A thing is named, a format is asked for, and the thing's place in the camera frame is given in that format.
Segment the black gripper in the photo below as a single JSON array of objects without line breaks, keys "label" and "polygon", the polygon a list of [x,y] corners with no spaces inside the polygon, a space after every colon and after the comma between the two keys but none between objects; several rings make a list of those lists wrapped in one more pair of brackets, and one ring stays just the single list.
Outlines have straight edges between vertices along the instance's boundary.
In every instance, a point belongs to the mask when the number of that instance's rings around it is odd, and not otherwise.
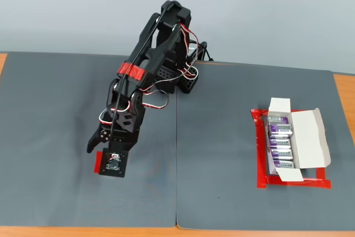
[{"label": "black gripper", "polygon": [[108,126],[98,126],[92,137],[88,141],[87,153],[91,153],[100,143],[109,141],[111,152],[128,152],[138,141],[140,127],[145,115],[145,108],[138,110],[126,110],[116,113],[116,121],[110,138]]}]

